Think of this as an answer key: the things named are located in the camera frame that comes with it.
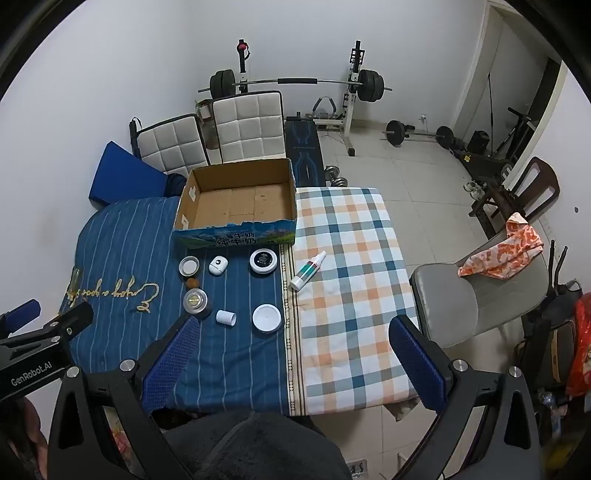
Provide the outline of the person's left hand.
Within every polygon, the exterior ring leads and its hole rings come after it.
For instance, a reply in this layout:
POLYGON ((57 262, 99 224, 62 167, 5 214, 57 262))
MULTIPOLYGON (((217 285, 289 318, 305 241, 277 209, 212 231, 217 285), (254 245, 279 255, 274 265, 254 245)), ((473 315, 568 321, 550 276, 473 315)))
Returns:
POLYGON ((7 435, 24 469, 35 479, 46 479, 48 444, 37 410, 26 397, 10 405, 7 435))

